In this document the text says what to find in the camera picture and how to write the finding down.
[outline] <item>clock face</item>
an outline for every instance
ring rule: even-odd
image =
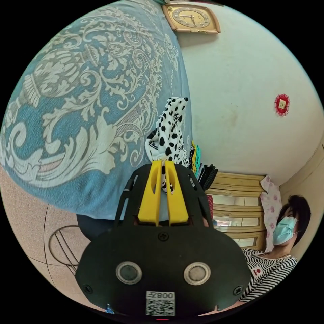
[[[206,13],[193,8],[176,9],[172,17],[179,24],[191,28],[203,28],[210,24],[210,18]]]

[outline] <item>blue surgical mask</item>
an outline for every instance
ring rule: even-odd
[[[290,240],[294,234],[294,227],[297,219],[294,217],[284,217],[273,232],[273,245],[280,245]]]

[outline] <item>striped shirt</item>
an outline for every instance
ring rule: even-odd
[[[285,279],[297,264],[294,256],[288,255],[280,259],[261,257],[263,251],[243,249],[246,262],[251,271],[251,281],[240,301],[251,301],[274,288]]]

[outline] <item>blue patterned bedspread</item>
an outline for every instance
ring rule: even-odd
[[[2,124],[1,165],[46,203],[114,219],[128,178],[149,163],[145,138],[172,96],[190,98],[161,6],[104,6],[58,33],[28,65]],[[184,119],[189,153],[190,100]]]

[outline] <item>dalmatian print cloth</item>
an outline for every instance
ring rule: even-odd
[[[153,130],[145,142],[145,150],[151,162],[162,160],[161,187],[166,190],[164,161],[173,161],[175,164],[189,166],[181,126],[188,98],[172,97],[165,105],[165,111],[161,114]]]

